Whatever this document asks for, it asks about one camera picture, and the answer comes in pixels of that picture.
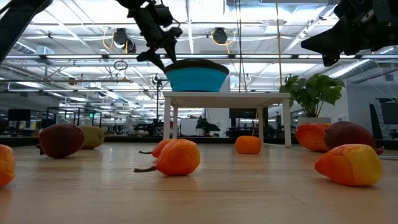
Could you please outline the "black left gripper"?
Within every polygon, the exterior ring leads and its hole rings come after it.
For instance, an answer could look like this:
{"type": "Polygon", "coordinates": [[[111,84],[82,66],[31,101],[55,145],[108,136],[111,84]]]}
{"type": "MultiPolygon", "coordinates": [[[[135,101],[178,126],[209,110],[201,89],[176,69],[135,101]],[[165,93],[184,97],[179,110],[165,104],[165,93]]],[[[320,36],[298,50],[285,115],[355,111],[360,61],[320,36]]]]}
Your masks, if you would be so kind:
{"type": "Polygon", "coordinates": [[[157,4],[150,0],[116,0],[120,5],[128,9],[127,18],[133,18],[150,48],[141,52],[136,60],[138,62],[149,61],[162,71],[165,66],[154,50],[164,49],[171,61],[177,60],[175,46],[177,38],[183,33],[180,23],[171,15],[169,7],[157,4]]]}

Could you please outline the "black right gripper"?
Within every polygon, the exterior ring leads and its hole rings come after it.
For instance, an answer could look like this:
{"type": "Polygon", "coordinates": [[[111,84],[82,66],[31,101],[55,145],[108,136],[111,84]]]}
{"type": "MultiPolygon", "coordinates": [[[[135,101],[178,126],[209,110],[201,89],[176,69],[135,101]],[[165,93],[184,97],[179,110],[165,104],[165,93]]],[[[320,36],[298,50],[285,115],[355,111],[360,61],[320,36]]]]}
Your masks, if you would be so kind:
{"type": "Polygon", "coordinates": [[[370,46],[376,11],[385,8],[383,0],[341,0],[334,9],[338,22],[331,29],[302,41],[301,47],[323,54],[324,66],[330,67],[339,61],[341,54],[354,55],[370,46]]]}

